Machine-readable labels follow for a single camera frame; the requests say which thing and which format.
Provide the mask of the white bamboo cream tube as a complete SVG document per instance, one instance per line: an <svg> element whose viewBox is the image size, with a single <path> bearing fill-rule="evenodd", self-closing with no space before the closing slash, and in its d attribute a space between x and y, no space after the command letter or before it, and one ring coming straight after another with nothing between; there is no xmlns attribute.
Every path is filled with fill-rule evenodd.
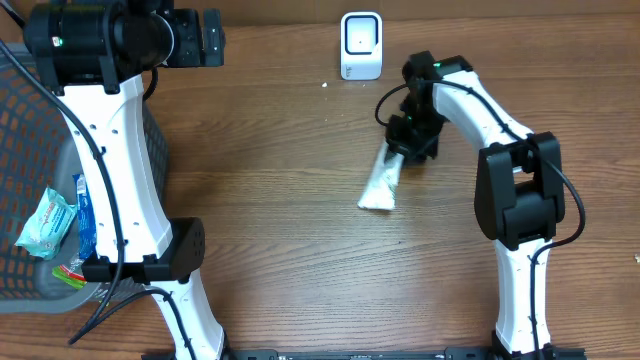
<svg viewBox="0 0 640 360"><path fill-rule="evenodd" d="M357 206L368 210L394 210L403 162L404 156L391 151L383 141Z"/></svg>

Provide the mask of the blue snack packet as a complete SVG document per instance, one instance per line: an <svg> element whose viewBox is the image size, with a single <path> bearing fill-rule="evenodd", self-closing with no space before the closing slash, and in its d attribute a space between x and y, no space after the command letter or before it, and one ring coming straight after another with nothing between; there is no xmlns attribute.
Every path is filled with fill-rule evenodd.
<svg viewBox="0 0 640 360"><path fill-rule="evenodd" d="M86 260L95 251L97 230L92 200L83 174L73 176L76 187L76 217L78 222L78 257Z"/></svg>

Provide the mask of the mint green wipes packet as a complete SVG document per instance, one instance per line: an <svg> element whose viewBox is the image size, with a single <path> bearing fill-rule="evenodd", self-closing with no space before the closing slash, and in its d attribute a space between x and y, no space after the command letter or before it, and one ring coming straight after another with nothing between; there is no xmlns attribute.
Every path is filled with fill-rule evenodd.
<svg viewBox="0 0 640 360"><path fill-rule="evenodd" d="M52 260L59 252L76 213L75 205L68 204L56 190L47 187L15 245L24 248L31 256Z"/></svg>

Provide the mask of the green red snack packet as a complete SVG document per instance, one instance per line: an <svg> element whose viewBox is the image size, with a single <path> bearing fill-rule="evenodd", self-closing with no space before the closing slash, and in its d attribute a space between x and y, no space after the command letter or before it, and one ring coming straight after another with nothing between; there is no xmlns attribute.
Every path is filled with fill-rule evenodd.
<svg viewBox="0 0 640 360"><path fill-rule="evenodd" d="M82 289L87 284L86 279L82 275L71 271L64 265L54 267L52 269L52 275L76 290Z"/></svg>

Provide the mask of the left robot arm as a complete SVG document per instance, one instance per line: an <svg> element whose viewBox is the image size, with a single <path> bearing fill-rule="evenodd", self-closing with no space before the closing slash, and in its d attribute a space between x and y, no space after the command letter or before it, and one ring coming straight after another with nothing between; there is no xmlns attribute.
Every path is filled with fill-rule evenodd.
<svg viewBox="0 0 640 360"><path fill-rule="evenodd" d="M64 115L93 202L97 243L84 277L110 291L124 280L140 284L162 312L175 358L228 358L200 274L203 223L166 216L143 129L144 72L223 64L220 12L170 1L56 1L32 9L24 40L34 85Z"/></svg>

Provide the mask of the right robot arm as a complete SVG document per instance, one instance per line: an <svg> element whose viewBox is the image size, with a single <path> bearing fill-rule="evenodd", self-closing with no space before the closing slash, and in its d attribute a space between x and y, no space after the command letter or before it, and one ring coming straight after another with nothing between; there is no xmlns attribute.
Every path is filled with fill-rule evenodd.
<svg viewBox="0 0 640 360"><path fill-rule="evenodd" d="M565 215L557 139L514 120L462 56L416 53L402 76L408 94L386 126L390 152L409 163L434 158L450 122L477 154L474 212L498 259L495 356L558 358L544 322L547 248Z"/></svg>

